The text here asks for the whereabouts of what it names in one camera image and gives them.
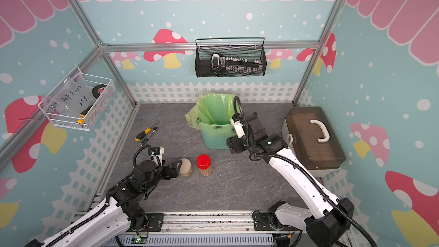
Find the peanut jar beige lid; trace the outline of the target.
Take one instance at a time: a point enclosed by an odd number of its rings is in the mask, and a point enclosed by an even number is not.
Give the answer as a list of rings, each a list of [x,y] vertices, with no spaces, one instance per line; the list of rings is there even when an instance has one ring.
[[[181,159],[179,177],[190,177],[193,173],[192,163],[187,158]]]

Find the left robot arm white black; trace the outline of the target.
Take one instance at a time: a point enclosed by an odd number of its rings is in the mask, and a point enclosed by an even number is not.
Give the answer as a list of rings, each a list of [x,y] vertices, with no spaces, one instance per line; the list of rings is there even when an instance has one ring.
[[[105,193],[104,199],[86,215],[53,236],[32,240],[29,247],[101,247],[127,231],[141,237],[152,224],[140,206],[162,180],[179,176],[182,161],[166,164],[150,145],[142,146],[133,156],[133,169]]]

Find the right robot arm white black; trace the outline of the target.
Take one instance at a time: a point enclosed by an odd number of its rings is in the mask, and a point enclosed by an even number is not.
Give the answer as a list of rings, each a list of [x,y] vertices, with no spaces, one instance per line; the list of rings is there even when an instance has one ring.
[[[354,205],[348,198],[340,199],[327,190],[279,135],[266,133],[256,114],[246,116],[239,96],[233,98],[233,107],[230,123],[236,135],[227,140],[231,153],[248,151],[251,161],[264,160],[287,180],[307,206],[293,207],[283,201],[273,205],[268,214],[274,229],[292,226],[306,232],[318,247],[341,247],[340,237],[353,226],[371,246],[377,245],[353,219]]]

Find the peanut jar red lid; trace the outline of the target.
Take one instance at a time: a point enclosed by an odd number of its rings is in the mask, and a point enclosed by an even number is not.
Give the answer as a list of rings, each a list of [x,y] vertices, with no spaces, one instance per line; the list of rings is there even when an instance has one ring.
[[[198,156],[196,164],[201,176],[206,177],[212,174],[211,158],[207,154]]]

